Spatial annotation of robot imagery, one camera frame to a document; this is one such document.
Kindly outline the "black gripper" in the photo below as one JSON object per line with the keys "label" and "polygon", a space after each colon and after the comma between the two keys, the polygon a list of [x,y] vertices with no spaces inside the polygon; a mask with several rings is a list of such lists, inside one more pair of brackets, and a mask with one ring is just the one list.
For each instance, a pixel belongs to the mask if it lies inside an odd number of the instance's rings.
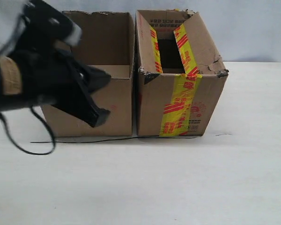
{"label": "black gripper", "polygon": [[43,0],[29,0],[21,19],[25,28],[9,54],[19,66],[23,90],[12,96],[14,108],[50,104],[93,128],[103,125],[110,111],[98,107],[90,94],[104,88],[111,75],[81,64],[56,48],[58,41],[76,46],[82,30]]}

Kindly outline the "black robot arm with tape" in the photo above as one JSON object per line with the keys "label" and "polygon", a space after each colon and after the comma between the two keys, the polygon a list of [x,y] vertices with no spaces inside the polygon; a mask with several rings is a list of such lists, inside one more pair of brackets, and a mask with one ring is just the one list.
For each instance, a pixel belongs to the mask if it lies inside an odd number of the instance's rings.
{"label": "black robot arm with tape", "polygon": [[81,36],[74,21],[45,1],[26,1],[0,48],[0,112],[51,105],[93,128],[104,124],[110,111],[98,107],[91,94],[111,76],[57,47],[77,46]]}

